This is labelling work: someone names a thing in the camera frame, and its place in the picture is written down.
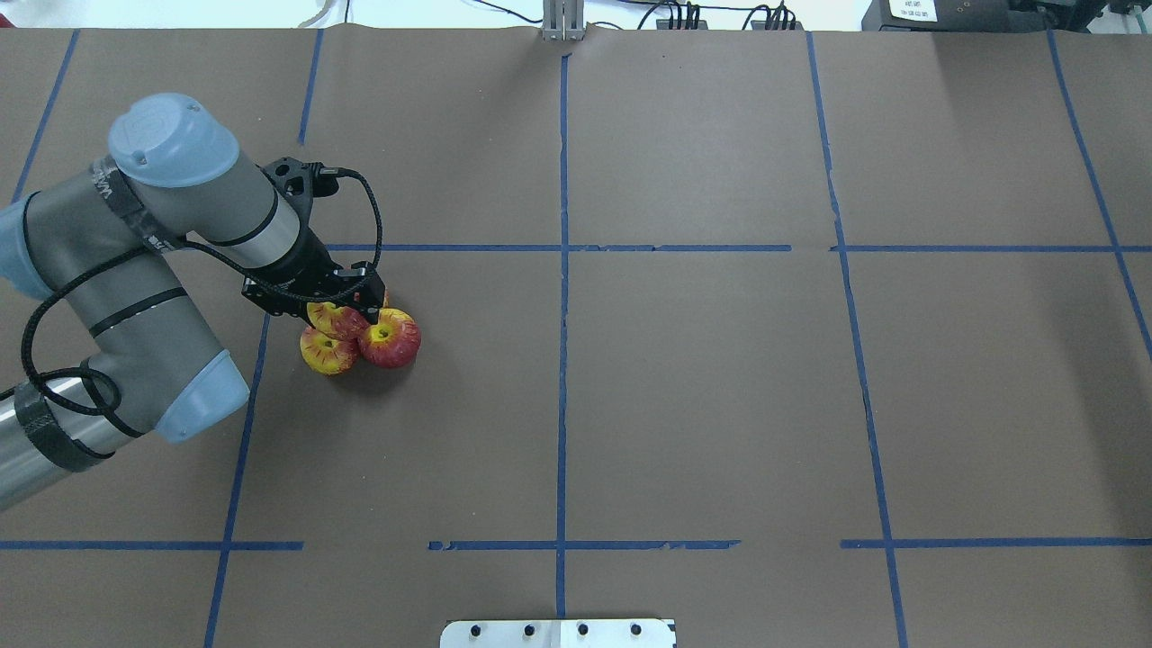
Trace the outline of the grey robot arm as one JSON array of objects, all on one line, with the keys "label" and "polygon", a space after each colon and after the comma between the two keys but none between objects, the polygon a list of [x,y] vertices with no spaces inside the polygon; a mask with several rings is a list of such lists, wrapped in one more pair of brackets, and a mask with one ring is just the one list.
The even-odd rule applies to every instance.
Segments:
[{"label": "grey robot arm", "polygon": [[167,254],[196,250],[242,276],[271,316],[332,303],[377,321],[372,258],[342,266],[309,224],[359,173],[279,158],[257,165],[190,95],[141,98],[107,153],[3,208],[3,279],[38,306],[3,391],[3,508],[90,470],[132,439],[179,444],[248,402],[248,383]]}]

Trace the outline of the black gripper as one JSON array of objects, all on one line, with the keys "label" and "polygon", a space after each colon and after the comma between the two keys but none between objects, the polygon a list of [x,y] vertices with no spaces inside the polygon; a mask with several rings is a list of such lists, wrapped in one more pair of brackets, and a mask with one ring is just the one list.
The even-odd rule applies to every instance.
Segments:
[{"label": "black gripper", "polygon": [[370,261],[341,265],[319,238],[305,238],[291,253],[268,268],[253,271],[272,291],[247,278],[241,295],[271,316],[309,321],[308,306],[333,302],[361,312],[370,323],[386,303],[386,286]]}]

